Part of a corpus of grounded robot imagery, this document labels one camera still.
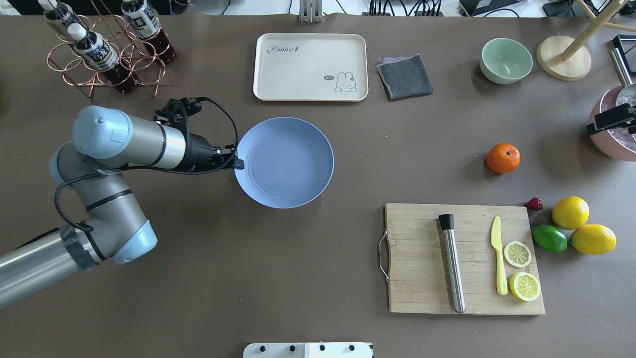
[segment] ladle handle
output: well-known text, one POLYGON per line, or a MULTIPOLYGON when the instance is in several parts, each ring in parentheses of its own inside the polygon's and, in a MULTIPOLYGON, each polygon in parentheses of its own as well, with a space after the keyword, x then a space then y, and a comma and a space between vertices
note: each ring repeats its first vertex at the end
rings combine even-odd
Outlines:
POLYGON ((627 67, 625 66, 625 62, 623 61, 623 57, 621 56, 621 52, 615 48, 609 52, 609 57, 612 59, 612 63, 614 64, 614 68, 616 69, 616 74, 618 75, 618 79, 621 81, 621 85, 623 87, 627 87, 631 85, 632 77, 629 72, 627 72, 627 67))

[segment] blue plate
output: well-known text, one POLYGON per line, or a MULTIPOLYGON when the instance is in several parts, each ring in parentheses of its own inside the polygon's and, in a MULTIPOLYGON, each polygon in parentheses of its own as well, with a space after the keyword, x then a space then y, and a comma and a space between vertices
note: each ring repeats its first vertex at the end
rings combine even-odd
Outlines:
POLYGON ((237 153, 245 161, 245 169, 234 171, 238 184, 252 199, 271 208, 309 203, 333 174, 329 140, 298 118, 277 117, 255 125, 240 140, 237 153))

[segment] light blue joint cap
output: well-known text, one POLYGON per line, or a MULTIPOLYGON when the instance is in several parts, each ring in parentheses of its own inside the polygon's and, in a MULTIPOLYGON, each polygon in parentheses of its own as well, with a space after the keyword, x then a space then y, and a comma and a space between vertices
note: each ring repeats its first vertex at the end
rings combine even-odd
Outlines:
POLYGON ((57 152, 53 154, 53 157, 51 157, 51 160, 48 161, 48 172, 49 174, 51 174, 51 177, 53 177, 55 182, 57 182, 60 185, 64 183, 64 179, 62 179, 62 175, 60 175, 60 168, 57 166, 57 159, 60 157, 60 152, 62 151, 62 148, 64 148, 69 143, 70 143, 69 141, 64 143, 64 145, 62 145, 57 150, 57 152))
POLYGON ((132 121, 112 108, 88 106, 79 111, 73 125, 73 144, 82 154, 110 159, 121 153, 132 137, 132 121))
POLYGON ((157 237, 150 221, 146 220, 141 229, 115 253, 113 259, 117 264, 123 265, 154 249, 156 245, 157 237))

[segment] pink bowl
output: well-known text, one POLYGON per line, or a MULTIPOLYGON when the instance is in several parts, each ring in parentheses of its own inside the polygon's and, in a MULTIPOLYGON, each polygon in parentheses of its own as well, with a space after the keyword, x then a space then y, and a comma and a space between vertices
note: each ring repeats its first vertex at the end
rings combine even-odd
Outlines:
MULTIPOLYGON (((588 123, 594 122, 595 115, 616 106, 616 96, 621 89, 622 88, 620 86, 614 87, 613 89, 608 90, 603 97, 598 100, 598 102, 594 105, 594 108, 592 108, 588 123)), ((629 149, 620 140, 626 136, 627 129, 617 128, 592 134, 590 138, 598 149, 601 149, 603 153, 610 157, 620 159, 622 161, 636 162, 636 150, 629 149)), ((636 141, 634 141, 632 148, 636 148, 636 141)))

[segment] mint green bowl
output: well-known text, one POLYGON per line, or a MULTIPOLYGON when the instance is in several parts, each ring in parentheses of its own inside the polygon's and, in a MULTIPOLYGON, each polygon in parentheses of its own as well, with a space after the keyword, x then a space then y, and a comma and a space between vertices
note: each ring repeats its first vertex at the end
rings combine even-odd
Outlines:
POLYGON ((527 48, 513 39, 491 39, 481 49, 479 67, 489 80, 507 85, 530 73, 532 56, 527 48))

